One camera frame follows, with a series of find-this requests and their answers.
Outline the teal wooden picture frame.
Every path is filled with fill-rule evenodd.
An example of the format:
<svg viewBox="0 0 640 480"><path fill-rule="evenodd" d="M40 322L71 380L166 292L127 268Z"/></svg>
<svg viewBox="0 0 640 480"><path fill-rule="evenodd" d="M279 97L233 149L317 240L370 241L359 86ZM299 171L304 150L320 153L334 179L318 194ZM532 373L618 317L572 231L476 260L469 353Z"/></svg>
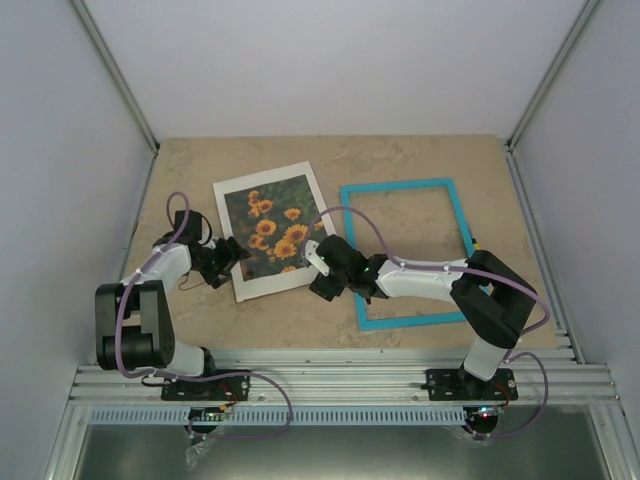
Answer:
<svg viewBox="0 0 640 480"><path fill-rule="evenodd" d="M474 251L450 178L347 185L340 188L340 200L366 214L391 252L411 263L458 260ZM374 299L368 305L357 296L355 308L359 329L367 333L465 322L457 307L443 300Z"/></svg>

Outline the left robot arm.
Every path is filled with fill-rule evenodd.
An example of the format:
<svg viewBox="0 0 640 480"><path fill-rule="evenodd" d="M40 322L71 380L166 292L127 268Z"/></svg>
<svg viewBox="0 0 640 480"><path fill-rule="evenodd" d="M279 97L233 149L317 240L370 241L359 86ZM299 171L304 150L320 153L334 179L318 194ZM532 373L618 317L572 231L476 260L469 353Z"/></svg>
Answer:
<svg viewBox="0 0 640 480"><path fill-rule="evenodd" d="M197 399L215 398L218 388L249 386L243 370L219 370L210 351L175 337L168 294L192 272L217 289L232 269L250 257L233 237L216 238L210 222L193 210L178 210L173 230L158 239L142 267L95 292L95 340L98 365L127 378L165 378L176 396L187 390Z"/></svg>

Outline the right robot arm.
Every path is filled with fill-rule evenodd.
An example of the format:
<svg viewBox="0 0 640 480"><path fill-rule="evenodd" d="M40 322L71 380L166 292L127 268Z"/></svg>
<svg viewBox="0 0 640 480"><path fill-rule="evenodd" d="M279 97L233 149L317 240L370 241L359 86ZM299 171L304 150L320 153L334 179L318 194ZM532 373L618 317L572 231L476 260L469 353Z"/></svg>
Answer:
<svg viewBox="0 0 640 480"><path fill-rule="evenodd" d="M456 305L476 335L457 372L465 399L479 400L494 389L500 364L541 302L531 285L484 250L462 260L411 263L387 254L366 257L331 235L307 242L304 259L317 270L310 290L327 301L348 289L367 303L416 297Z"/></svg>

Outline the sunflower photo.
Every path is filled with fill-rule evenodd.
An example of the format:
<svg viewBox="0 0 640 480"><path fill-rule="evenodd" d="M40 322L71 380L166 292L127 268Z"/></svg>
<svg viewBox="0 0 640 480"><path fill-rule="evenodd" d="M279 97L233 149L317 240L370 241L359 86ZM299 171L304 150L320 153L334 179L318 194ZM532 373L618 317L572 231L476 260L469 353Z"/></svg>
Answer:
<svg viewBox="0 0 640 480"><path fill-rule="evenodd" d="M240 263L245 281L299 269L302 240L328 235L304 175L232 191L224 200L231 235L249 252Z"/></svg>

